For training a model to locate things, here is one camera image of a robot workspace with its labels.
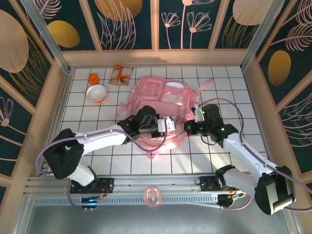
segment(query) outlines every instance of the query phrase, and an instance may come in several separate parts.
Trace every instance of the white bowl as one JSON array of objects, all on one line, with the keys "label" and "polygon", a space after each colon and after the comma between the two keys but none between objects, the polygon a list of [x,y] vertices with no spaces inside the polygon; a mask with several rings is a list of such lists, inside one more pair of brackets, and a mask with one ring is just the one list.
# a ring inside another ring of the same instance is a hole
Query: white bowl
[{"label": "white bowl", "polygon": [[96,84],[92,85],[87,90],[87,98],[93,102],[103,101],[106,96],[107,90],[103,85]]}]

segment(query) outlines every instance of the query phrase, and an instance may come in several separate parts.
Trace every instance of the backpack strap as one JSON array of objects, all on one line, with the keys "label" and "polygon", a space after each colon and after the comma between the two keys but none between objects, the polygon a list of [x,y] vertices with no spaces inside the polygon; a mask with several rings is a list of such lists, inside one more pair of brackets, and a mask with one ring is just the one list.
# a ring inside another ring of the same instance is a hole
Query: backpack strap
[{"label": "backpack strap", "polygon": [[195,91],[196,94],[199,94],[200,91],[204,90],[208,85],[210,85],[214,81],[213,78],[207,79],[204,83],[202,83]]},{"label": "backpack strap", "polygon": [[115,116],[120,116],[122,113],[124,113],[127,109],[128,109],[128,103],[125,104],[122,101],[119,103],[120,108],[117,110],[117,112],[115,113]]},{"label": "backpack strap", "polygon": [[154,158],[159,156],[159,151],[154,151],[153,153],[151,152],[146,152],[146,156],[150,159],[153,160]]}]

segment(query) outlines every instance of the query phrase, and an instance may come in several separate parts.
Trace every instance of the white tile floor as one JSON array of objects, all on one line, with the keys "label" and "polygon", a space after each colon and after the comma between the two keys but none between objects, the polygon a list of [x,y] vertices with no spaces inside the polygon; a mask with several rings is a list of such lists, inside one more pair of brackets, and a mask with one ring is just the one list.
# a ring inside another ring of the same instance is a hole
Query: white tile floor
[{"label": "white tile floor", "polygon": [[[244,78],[239,67],[137,67],[131,76],[129,86],[108,84],[111,68],[77,69],[66,104],[61,130],[71,128],[73,132],[87,132],[104,129],[125,119],[126,113],[119,118],[114,115],[120,101],[127,101],[135,82],[144,76],[160,76],[179,80],[195,89],[206,78],[214,77],[214,83],[200,93],[200,100],[226,98],[237,103],[245,118],[244,136],[256,150],[266,155],[254,111]],[[88,76],[97,73],[100,83],[108,90],[101,103],[90,102],[85,93],[90,85]],[[237,111],[229,104],[219,105],[225,123],[240,129]],[[111,146],[91,152],[81,159],[81,163],[91,166],[98,175],[137,175],[171,173],[209,173],[232,164],[242,171],[247,169],[231,154],[220,146],[208,146],[199,136],[190,136],[178,148],[165,152],[150,161],[132,143]]]}]

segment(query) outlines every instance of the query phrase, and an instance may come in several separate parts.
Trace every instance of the floral wallpaper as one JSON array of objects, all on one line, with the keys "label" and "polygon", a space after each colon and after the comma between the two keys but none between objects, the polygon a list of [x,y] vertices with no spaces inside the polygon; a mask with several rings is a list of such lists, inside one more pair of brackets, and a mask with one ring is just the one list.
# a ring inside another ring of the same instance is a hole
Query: floral wallpaper
[{"label": "floral wallpaper", "polygon": [[216,49],[247,49],[271,0],[230,0]]},{"label": "floral wallpaper", "polygon": [[62,51],[95,50],[78,0],[33,0],[33,2]]},{"label": "floral wallpaper", "polygon": [[280,111],[301,173],[312,170],[312,83]]},{"label": "floral wallpaper", "polygon": [[6,188],[3,186],[0,186],[0,207],[1,207],[2,200],[4,198],[5,191],[6,191]]},{"label": "floral wallpaper", "polygon": [[265,43],[267,42],[267,39],[269,38],[269,36],[271,35],[272,31],[274,30],[277,22],[279,21],[279,19],[281,18],[281,16],[283,15],[286,7],[288,6],[288,3],[290,2],[291,0],[285,0],[284,1],[284,4],[281,8],[281,10],[279,11],[278,15],[276,16],[275,20],[274,20],[274,23],[272,24],[271,28],[269,29],[268,33],[266,34],[265,38],[263,39],[261,45],[259,46],[257,52],[256,52],[256,56],[258,56],[263,48],[263,46],[265,45]]},{"label": "floral wallpaper", "polygon": [[159,49],[207,49],[220,0],[160,0]]},{"label": "floral wallpaper", "polygon": [[88,0],[103,50],[151,49],[150,0]]},{"label": "floral wallpaper", "polygon": [[0,76],[36,106],[51,64],[6,0],[0,18]]},{"label": "floral wallpaper", "polygon": [[298,0],[260,61],[276,104],[312,69],[312,1]]},{"label": "floral wallpaper", "polygon": [[32,115],[0,88],[0,174],[11,176]]}]

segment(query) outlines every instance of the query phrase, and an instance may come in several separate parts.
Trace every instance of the orange cup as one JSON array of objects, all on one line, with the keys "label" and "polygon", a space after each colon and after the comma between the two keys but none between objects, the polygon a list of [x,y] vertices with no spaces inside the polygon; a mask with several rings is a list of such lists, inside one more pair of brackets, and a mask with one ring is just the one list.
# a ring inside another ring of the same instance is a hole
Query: orange cup
[{"label": "orange cup", "polygon": [[98,75],[96,73],[91,73],[89,75],[89,83],[91,85],[99,84],[99,78],[98,78]]}]

